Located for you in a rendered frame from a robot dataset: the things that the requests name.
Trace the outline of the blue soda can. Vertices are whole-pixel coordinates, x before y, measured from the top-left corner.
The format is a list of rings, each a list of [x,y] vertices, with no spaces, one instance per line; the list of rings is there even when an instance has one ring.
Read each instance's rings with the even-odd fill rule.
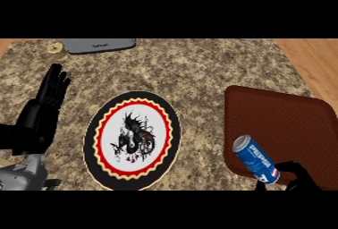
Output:
[[[231,144],[231,152],[246,169],[263,184],[278,181],[280,172],[274,163],[249,135],[241,135]]]

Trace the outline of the brown tray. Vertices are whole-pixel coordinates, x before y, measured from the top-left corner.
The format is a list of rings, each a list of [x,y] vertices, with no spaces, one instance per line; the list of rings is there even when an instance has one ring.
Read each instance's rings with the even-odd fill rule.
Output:
[[[323,190],[338,190],[338,116],[320,99],[228,86],[224,90],[224,162],[252,173],[231,152],[238,136],[253,138],[275,163],[293,161]]]

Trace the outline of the pale yellow candle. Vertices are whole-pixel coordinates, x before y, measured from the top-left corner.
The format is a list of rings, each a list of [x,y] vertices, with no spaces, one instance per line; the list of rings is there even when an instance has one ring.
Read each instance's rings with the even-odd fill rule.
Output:
[[[47,53],[57,61],[61,61],[67,58],[67,50],[60,42],[55,42],[47,47]]]

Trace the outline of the grey flat appliance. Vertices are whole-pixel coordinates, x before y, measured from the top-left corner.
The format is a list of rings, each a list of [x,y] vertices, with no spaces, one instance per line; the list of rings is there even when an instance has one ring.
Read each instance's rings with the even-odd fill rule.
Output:
[[[128,49],[135,46],[134,38],[61,38],[72,55]]]

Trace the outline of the black red white plate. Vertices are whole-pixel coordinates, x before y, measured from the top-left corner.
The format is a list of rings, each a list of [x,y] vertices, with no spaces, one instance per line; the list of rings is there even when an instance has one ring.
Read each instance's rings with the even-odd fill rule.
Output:
[[[94,181],[113,191],[148,188],[173,164],[179,119],[169,102],[128,91],[98,108],[82,138],[82,160]]]

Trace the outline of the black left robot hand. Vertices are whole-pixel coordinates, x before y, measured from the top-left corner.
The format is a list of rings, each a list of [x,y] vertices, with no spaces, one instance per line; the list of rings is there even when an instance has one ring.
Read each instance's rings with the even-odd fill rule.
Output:
[[[14,124],[0,123],[0,149],[11,155],[42,154],[54,139],[58,109],[70,83],[60,64],[51,64],[36,96],[20,110]]]

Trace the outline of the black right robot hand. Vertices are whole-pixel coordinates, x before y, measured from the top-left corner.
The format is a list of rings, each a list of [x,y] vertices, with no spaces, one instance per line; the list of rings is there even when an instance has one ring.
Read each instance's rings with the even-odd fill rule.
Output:
[[[256,191],[266,190],[265,180],[274,180],[280,172],[287,172],[294,175],[294,179],[290,180],[286,185],[286,191],[320,191],[320,187],[315,185],[305,168],[293,161],[277,163],[268,167],[262,173],[263,179],[256,179]]]

